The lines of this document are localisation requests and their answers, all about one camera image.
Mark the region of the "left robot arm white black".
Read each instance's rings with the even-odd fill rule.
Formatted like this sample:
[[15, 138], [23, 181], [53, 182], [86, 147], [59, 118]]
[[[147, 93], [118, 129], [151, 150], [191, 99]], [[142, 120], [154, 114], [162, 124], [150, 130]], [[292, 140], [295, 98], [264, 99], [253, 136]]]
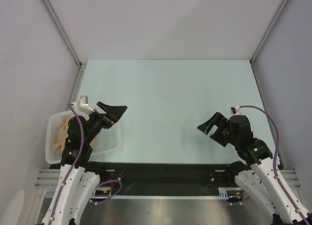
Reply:
[[74, 117], [68, 123], [68, 136], [62, 152], [58, 183], [41, 224], [78, 225], [82, 214], [98, 187], [109, 185], [107, 200], [123, 188], [122, 180], [108, 178], [103, 163], [91, 162], [91, 142], [103, 130], [115, 125], [127, 106], [111, 106], [98, 102], [103, 111], [91, 108], [84, 97], [68, 104]]

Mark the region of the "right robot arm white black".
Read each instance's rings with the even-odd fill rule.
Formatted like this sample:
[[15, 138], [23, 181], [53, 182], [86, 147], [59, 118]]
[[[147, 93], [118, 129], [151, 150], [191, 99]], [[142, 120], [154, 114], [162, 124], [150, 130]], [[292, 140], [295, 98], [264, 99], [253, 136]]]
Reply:
[[224, 147], [233, 145], [241, 158], [227, 165], [225, 182], [242, 188], [272, 216], [272, 224], [310, 225], [311, 212], [287, 184], [266, 143], [254, 137], [247, 116], [236, 113], [226, 118], [216, 112], [197, 129], [208, 135], [213, 126], [217, 129], [210, 138]]

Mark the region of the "beige t shirt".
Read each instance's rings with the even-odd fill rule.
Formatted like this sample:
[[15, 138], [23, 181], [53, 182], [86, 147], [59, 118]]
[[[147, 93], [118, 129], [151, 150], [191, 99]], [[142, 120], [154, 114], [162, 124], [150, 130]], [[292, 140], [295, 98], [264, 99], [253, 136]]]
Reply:
[[[83, 116], [79, 115], [82, 123], [84, 122]], [[74, 115], [66, 115], [62, 118], [61, 123], [59, 125], [59, 130], [57, 131], [56, 135], [50, 140], [50, 144], [52, 147], [52, 150], [55, 152], [62, 153], [65, 149], [65, 143], [66, 139], [68, 138], [68, 129], [69, 129], [69, 121], [74, 118], [74, 120], [77, 120]], [[80, 148], [80, 140], [77, 143], [76, 147], [78, 147], [78, 150]], [[96, 149], [98, 144], [98, 137], [96, 136], [93, 141], [90, 143], [90, 146], [92, 149]]]

